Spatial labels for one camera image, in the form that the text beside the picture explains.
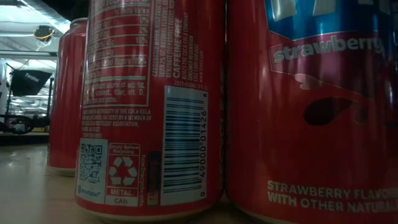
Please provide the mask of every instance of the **red soda can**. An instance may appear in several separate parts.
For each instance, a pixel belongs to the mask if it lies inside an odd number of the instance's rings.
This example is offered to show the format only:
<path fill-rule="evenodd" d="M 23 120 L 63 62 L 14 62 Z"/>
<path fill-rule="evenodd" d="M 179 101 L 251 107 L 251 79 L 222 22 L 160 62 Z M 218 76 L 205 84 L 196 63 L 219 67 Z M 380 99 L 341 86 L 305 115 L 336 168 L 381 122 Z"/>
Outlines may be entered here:
<path fill-rule="evenodd" d="M 219 200 L 224 11 L 222 0 L 90 1 L 81 208 L 153 221 Z"/>
<path fill-rule="evenodd" d="M 239 208 L 269 223 L 398 223 L 389 3 L 229 1 L 226 189 Z"/>
<path fill-rule="evenodd" d="M 48 166 L 75 175 L 80 141 L 80 105 L 87 18 L 76 19 L 60 39 L 50 124 Z"/>

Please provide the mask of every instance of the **metal can label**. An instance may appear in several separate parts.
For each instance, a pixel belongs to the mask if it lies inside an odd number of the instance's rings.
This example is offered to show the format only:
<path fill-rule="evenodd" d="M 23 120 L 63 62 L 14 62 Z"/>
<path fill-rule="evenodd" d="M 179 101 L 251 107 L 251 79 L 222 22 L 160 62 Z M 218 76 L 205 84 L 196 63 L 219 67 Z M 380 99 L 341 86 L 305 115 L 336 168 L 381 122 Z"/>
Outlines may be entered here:
<path fill-rule="evenodd" d="M 207 7 L 217 19 L 197 14 Z M 143 216 L 217 201 L 222 12 L 222 1 L 91 1 L 79 205 Z"/>
<path fill-rule="evenodd" d="M 389 1 L 231 2 L 229 198 L 294 223 L 395 223 Z"/>

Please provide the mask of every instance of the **wooden table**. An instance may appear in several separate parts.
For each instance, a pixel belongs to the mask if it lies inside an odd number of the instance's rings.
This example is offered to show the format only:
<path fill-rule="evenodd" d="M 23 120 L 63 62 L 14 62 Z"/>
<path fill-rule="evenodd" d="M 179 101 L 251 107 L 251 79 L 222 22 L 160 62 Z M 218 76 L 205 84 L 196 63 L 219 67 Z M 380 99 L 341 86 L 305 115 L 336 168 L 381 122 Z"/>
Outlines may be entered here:
<path fill-rule="evenodd" d="M 73 200 L 74 178 L 47 168 L 47 145 L 0 147 L 1 224 L 94 224 Z M 254 223 L 225 198 L 196 217 L 169 223 Z"/>

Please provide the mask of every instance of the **recycle logo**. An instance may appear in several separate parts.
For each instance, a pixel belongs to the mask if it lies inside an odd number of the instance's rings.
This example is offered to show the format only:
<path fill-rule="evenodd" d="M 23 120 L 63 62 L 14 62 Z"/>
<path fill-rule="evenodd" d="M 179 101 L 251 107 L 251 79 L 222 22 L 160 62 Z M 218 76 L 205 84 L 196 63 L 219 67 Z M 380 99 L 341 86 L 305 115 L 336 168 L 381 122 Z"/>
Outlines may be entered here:
<path fill-rule="evenodd" d="M 128 168 L 129 175 L 123 177 L 123 184 L 124 186 L 130 186 L 134 183 L 138 172 L 135 167 L 132 166 L 132 160 L 130 157 L 117 157 L 114 162 L 113 166 L 109 168 L 109 174 L 111 176 L 111 181 L 113 185 L 121 185 L 122 184 L 122 177 L 116 177 L 115 175 L 118 173 L 118 169 L 121 167 L 122 162 L 124 166 Z"/>

